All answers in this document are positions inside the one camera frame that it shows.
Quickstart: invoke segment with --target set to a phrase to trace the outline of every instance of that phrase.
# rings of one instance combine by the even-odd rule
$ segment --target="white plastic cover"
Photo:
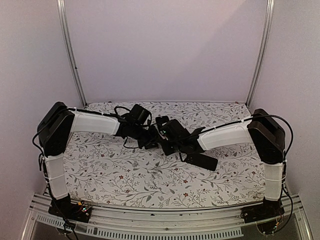
[[[74,119],[70,130],[69,138],[73,132],[93,132],[115,135],[120,123],[116,118],[84,113],[73,112]],[[64,171],[64,154],[49,156],[45,158],[45,165],[48,173],[51,192],[54,198],[62,199],[68,196]]]
[[[283,163],[267,164],[264,163],[265,175],[265,194],[264,197],[269,201],[277,201],[281,196]]]
[[[71,127],[71,133],[92,132],[115,135],[120,125],[116,118],[102,116],[102,114],[97,115],[84,112],[73,113],[74,120]]]
[[[232,144],[252,143],[253,141],[247,128],[250,122],[235,123],[208,131],[199,136],[198,142],[205,151]]]
[[[62,199],[68,196],[65,180],[64,154],[45,157],[45,166],[48,173],[48,181],[52,195],[55,199]]]

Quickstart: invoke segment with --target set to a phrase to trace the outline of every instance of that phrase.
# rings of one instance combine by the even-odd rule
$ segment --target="metal post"
[[[256,65],[255,65],[253,79],[251,82],[249,93],[248,93],[248,96],[247,96],[246,102],[245,102],[245,104],[247,105],[248,108],[250,107],[252,100],[254,98],[255,90],[256,90],[258,79],[260,76],[262,63],[263,63],[266,48],[267,48],[268,38],[270,35],[270,28],[271,28],[272,17],[273,17],[273,12],[274,12],[274,5],[275,5],[274,0],[267,1],[267,7],[266,7],[265,19],[264,19],[264,27],[263,27],[263,35],[262,35],[259,55],[258,55],[258,59],[257,59]]]
[[[57,5],[58,5],[58,12],[59,12],[59,18],[60,18],[62,34],[63,34],[63,38],[64,38],[64,43],[65,43],[65,48],[66,48],[66,52],[67,52],[67,55],[69,58],[71,72],[72,72],[73,79],[74,79],[74,84],[75,84],[76,90],[78,92],[81,104],[84,107],[87,105],[87,101],[86,101],[84,89],[82,87],[82,84],[81,84],[81,81],[79,78],[75,55],[74,55],[72,45],[71,45],[71,39],[70,39],[70,33],[69,33],[68,21],[67,21],[67,15],[66,15],[66,8],[65,8],[65,0],[57,0]]]

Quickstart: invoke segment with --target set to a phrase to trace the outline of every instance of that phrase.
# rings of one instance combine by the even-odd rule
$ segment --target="aluminum frame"
[[[65,8],[65,0],[57,0],[57,5],[58,5],[58,12],[59,12],[59,18],[60,18],[64,43],[65,43],[71,71],[72,71],[72,76],[74,79],[74,84],[75,84],[77,93],[79,95],[81,104],[83,106],[86,106],[88,103],[87,103],[87,100],[85,97],[85,92],[82,87],[82,83],[80,81],[80,76],[79,76],[78,68],[76,65],[75,55],[74,55],[74,51],[73,51],[72,44],[71,44],[71,37],[70,37],[66,8]],[[261,72],[261,68],[262,68],[262,64],[263,64],[263,59],[265,56],[267,43],[268,43],[268,39],[269,39],[269,35],[270,35],[270,28],[271,28],[271,24],[272,24],[274,5],[275,5],[274,0],[267,0],[267,7],[266,7],[266,12],[265,12],[265,19],[264,19],[264,26],[263,26],[259,54],[258,54],[255,68],[254,68],[253,78],[252,78],[252,81],[250,84],[249,92],[248,92],[248,95],[247,95],[247,98],[245,101],[245,104],[248,106],[248,108],[252,104],[253,97],[254,97],[256,87],[258,84],[258,79],[260,76],[260,72]]]
[[[66,14],[66,8],[65,8],[65,0],[57,0],[57,6],[58,6],[60,24],[62,29],[62,35],[63,35],[69,63],[70,63],[70,68],[71,68],[75,88],[79,95],[82,106],[85,107],[87,105],[87,100],[85,97],[84,89],[80,81],[76,59],[75,59],[74,51],[71,44],[71,38],[70,38],[70,32],[69,32],[67,14]]]
[[[269,35],[270,35],[270,29],[271,29],[272,18],[273,18],[273,13],[274,13],[274,6],[275,6],[275,1],[268,0],[266,12],[265,12],[265,19],[264,19],[264,26],[263,26],[263,33],[262,33],[262,40],[261,40],[259,55],[258,55],[257,62],[255,65],[249,93],[248,93],[248,96],[247,96],[246,102],[245,102],[245,104],[247,105],[248,108],[250,108],[250,106],[252,104],[254,94],[255,94],[255,91],[257,88],[260,72],[262,69],[263,60],[264,60],[266,49],[267,49],[267,43],[268,43]]]
[[[303,209],[303,205],[298,195],[293,195],[293,215],[297,219],[297,227],[303,240],[312,240],[312,234]],[[35,222],[41,222],[62,229],[62,218],[48,213],[51,198],[44,195],[34,194],[30,204],[24,234],[21,240],[30,240]],[[282,198],[282,204],[285,210],[285,216],[290,214],[291,202],[288,197]],[[130,239],[138,237],[140,239],[203,239],[209,235],[219,233],[231,233],[238,231],[238,237],[242,234],[241,227],[255,225],[256,222],[244,223],[240,218],[241,208],[238,206],[225,206],[213,208],[193,208],[193,209],[161,209],[161,208],[138,208],[129,206],[118,206],[110,204],[94,204],[89,223],[76,223],[75,231],[79,234],[100,237],[105,239],[123,239],[120,235],[129,236]],[[270,219],[259,221],[258,223],[270,221]]]

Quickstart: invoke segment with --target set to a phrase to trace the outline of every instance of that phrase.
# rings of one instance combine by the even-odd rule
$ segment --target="white wall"
[[[314,239],[320,239],[320,0],[275,1],[256,108],[292,124],[288,185],[299,193]]]
[[[56,101],[80,106],[54,0],[0,1],[0,239],[17,240],[44,179],[31,139]]]
[[[87,101],[245,102],[266,0],[65,1]]]

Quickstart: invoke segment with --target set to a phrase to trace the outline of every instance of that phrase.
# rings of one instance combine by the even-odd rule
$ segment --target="flower pattern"
[[[91,103],[87,110],[111,113],[133,102]],[[152,116],[177,119],[190,132],[250,115],[239,103],[140,102]],[[251,143],[205,152],[217,158],[216,171],[165,156],[160,148],[128,149],[124,140],[97,132],[75,132],[64,153],[67,189],[73,199],[147,208],[203,208],[262,200],[264,168]],[[137,142],[128,139],[126,145]]]

